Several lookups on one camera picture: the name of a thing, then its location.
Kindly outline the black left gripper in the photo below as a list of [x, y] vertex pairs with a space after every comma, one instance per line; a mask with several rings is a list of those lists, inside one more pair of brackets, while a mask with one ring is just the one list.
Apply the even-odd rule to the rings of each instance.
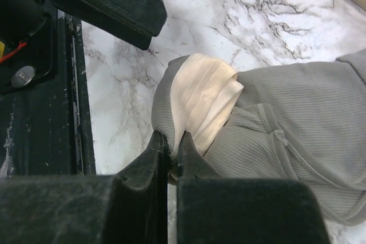
[[1, 42], [14, 50], [54, 16], [50, 0], [1, 0]]

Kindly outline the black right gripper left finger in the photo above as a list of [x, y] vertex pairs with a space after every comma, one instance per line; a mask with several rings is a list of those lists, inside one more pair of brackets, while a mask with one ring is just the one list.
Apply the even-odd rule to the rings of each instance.
[[1, 179], [2, 243], [167, 243], [167, 156], [155, 131], [115, 175]]

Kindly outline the grey underwear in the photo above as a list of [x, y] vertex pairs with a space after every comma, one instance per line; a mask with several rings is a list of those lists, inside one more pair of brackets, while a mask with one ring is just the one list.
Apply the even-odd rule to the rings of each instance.
[[326, 219], [365, 221], [365, 51], [242, 72], [199, 53], [174, 59], [152, 126], [166, 136], [173, 177], [189, 132], [219, 175], [297, 179]]

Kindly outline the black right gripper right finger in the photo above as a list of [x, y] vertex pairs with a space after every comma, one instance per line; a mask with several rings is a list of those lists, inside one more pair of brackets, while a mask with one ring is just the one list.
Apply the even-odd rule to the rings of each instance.
[[220, 177], [184, 133], [178, 150], [178, 243], [329, 243], [310, 188]]

